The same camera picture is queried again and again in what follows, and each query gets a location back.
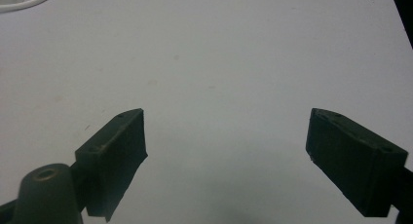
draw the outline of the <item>screw hole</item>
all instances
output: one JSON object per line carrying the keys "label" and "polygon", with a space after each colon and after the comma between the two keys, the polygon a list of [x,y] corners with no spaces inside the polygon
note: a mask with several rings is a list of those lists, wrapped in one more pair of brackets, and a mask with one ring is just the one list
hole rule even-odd
{"label": "screw hole", "polygon": [[52,177],[55,177],[55,175],[57,174],[57,169],[55,168],[47,168],[43,171],[40,171],[39,173],[37,173],[34,176],[34,179],[37,181],[45,181],[48,180]]}

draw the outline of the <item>clamp jaw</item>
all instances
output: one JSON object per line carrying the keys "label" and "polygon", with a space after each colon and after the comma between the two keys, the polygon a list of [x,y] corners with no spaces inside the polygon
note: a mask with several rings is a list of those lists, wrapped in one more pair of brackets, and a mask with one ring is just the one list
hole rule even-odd
{"label": "clamp jaw", "polygon": [[351,119],[313,109],[306,150],[311,160],[365,217],[413,223],[413,173],[404,167],[407,151]]}
{"label": "clamp jaw", "polygon": [[0,206],[0,224],[81,224],[83,208],[108,222],[148,156],[143,110],[117,115],[75,155],[71,167],[52,164],[29,173],[19,197]]}

